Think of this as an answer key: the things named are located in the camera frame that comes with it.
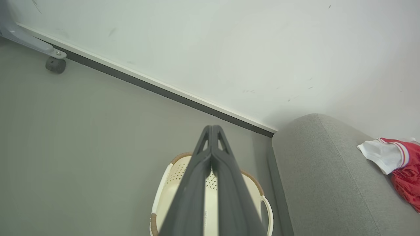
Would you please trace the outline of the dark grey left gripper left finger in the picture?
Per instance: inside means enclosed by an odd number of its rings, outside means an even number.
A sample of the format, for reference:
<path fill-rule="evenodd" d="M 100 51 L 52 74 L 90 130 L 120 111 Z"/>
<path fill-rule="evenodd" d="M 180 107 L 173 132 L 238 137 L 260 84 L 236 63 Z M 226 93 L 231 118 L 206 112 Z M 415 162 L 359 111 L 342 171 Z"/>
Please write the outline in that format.
<path fill-rule="evenodd" d="M 205 180 L 211 172 L 211 130 L 204 127 L 180 181 L 160 236 L 202 236 L 204 232 Z"/>

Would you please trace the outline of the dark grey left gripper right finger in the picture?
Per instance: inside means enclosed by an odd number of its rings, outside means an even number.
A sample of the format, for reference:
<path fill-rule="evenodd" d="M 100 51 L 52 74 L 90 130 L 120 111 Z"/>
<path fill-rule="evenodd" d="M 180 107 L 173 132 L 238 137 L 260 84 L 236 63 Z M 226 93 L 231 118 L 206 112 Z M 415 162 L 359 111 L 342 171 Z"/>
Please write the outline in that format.
<path fill-rule="evenodd" d="M 212 168 L 218 179 L 219 235 L 265 236 L 250 192 L 221 126 L 212 126 Z"/>

